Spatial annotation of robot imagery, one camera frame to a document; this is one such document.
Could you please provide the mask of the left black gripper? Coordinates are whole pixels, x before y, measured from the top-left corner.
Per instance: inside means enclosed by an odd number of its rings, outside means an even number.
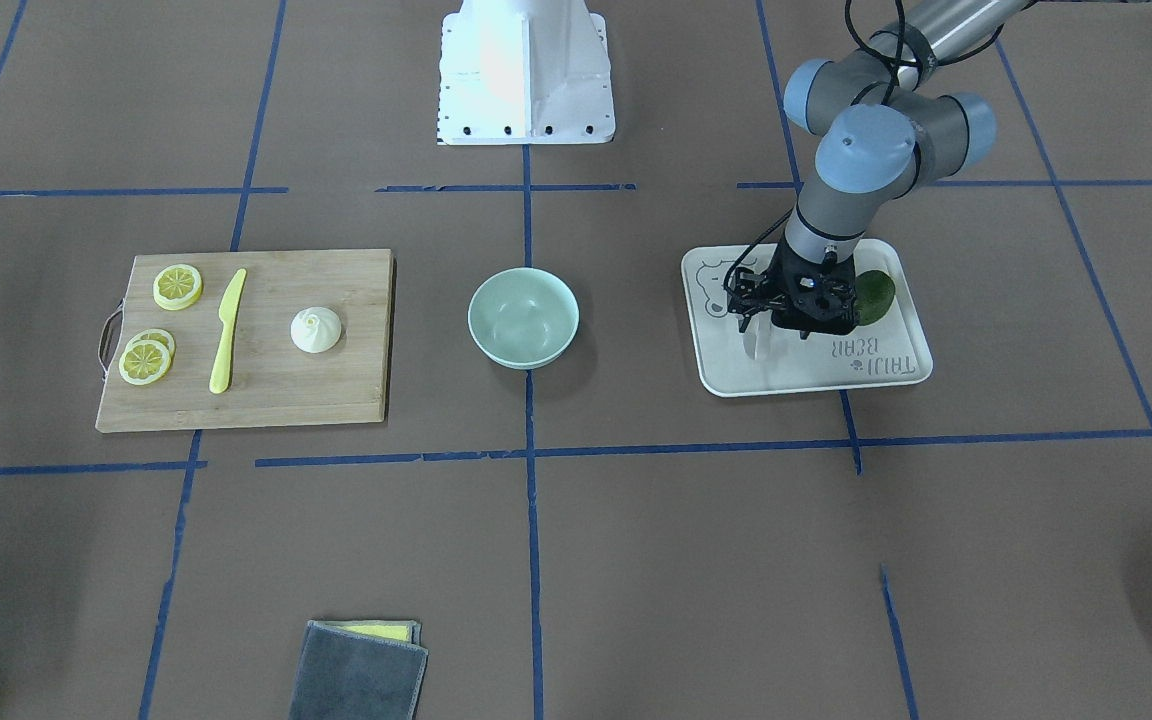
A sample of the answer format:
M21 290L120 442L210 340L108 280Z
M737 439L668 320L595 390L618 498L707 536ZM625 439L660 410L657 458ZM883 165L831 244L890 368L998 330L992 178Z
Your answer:
M786 243L773 252L770 265L778 306L771 323L783 331L818 334L849 334L854 313L856 272L854 260L810 263Z

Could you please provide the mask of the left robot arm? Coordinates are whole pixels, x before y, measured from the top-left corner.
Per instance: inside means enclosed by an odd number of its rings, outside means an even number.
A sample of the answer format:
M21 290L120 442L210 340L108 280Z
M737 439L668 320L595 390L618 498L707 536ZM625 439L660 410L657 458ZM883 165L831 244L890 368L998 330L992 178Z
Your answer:
M774 327L812 334L858 327L854 253L879 209L987 156L996 115L978 94L922 94L941 70L996 41L1025 1L897 1L895 18L836 61L799 65L783 113L818 138L755 309Z

